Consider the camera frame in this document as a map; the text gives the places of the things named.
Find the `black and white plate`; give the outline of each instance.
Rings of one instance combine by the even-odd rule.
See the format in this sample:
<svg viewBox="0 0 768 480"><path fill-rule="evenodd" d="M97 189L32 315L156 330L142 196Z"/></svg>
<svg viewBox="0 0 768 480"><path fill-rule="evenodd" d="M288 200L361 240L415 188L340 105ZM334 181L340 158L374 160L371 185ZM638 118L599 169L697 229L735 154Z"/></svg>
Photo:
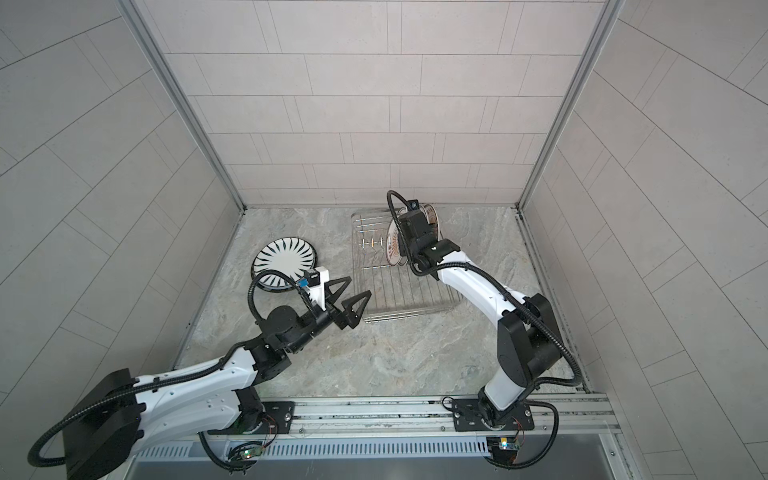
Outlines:
<svg viewBox="0 0 768 480"><path fill-rule="evenodd" d="M250 277L254 278L262 270L277 270L296 281L304 274L304 270L314 268L316 263L317 252L309 242L296 237L280 238L256 254ZM257 286L267 292L281 292L291 288L291 285L276 275L265 276Z"/></svg>

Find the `gray tile wall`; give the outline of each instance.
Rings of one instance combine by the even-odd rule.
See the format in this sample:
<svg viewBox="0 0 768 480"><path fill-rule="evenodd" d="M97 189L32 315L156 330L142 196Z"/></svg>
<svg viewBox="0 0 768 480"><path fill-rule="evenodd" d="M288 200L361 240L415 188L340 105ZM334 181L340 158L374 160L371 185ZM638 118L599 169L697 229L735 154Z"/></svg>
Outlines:
<svg viewBox="0 0 768 480"><path fill-rule="evenodd" d="M64 478L29 447L169 369L239 213L111 0L0 12L0 478Z"/></svg>
<svg viewBox="0 0 768 480"><path fill-rule="evenodd" d="M627 0L525 210L645 478L768 474L767 31Z"/></svg>
<svg viewBox="0 0 768 480"><path fill-rule="evenodd" d="M137 3L252 205L517 201L602 7Z"/></svg>

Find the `dish rack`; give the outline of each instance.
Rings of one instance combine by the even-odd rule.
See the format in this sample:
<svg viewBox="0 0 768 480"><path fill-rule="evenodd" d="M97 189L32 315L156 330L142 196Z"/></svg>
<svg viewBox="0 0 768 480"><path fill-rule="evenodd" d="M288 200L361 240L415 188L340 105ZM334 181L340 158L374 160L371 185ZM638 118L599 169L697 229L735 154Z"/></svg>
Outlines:
<svg viewBox="0 0 768 480"><path fill-rule="evenodd" d="M392 217L375 209L352 215L352 266L356 293L371 291L362 319L366 322L405 319L450 310L461 296L431 276L414 275L408 264L389 265L386 237Z"/></svg>

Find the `gray marble surface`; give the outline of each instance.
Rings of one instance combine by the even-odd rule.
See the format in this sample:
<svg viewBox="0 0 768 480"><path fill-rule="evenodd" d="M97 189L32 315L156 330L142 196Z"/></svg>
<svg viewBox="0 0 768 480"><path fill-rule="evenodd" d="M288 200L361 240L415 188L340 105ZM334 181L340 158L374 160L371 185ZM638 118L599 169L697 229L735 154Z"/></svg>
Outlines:
<svg viewBox="0 0 768 480"><path fill-rule="evenodd" d="M445 238L457 243L481 268L514 290L532 295L538 281L508 207L440 207ZM350 217L358 209L285 208L246 212L179 367L223 355L235 342L257 336L246 293L256 253L271 240L301 237L317 250L318 265L331 278L352 274ZM353 293L352 287L345 297ZM302 313L295 292L257 290L262 316L288 304ZM275 379L258 387L262 397L403 396L474 394L490 380L495 327L466 300L453 310L390 322L360 323L354 329L329 326ZM570 376L561 359L550 375ZM544 386L542 391L572 391Z"/></svg>

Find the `mounting plate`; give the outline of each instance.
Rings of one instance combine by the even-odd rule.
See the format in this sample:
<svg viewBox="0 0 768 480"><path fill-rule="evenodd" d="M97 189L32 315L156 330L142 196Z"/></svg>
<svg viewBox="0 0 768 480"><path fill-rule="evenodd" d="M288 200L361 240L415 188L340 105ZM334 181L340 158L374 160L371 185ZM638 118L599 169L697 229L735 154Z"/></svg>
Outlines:
<svg viewBox="0 0 768 480"><path fill-rule="evenodd" d="M453 399L453 426L457 432L494 432L498 430L517 430L518 426L514 421L511 421L500 429L491 429L485 425L480 416L480 409L478 408L477 399ZM522 425L523 430L533 430L533 418L526 416L525 412L530 410L525 405L516 406L513 410L512 416L515 417Z"/></svg>
<svg viewBox="0 0 768 480"><path fill-rule="evenodd" d="M290 424L293 421L294 402L264 402L264 413L275 419L277 422L277 433L285 434L290 430ZM266 435L270 426L266 422L261 422L259 428L251 432L251 435Z"/></svg>

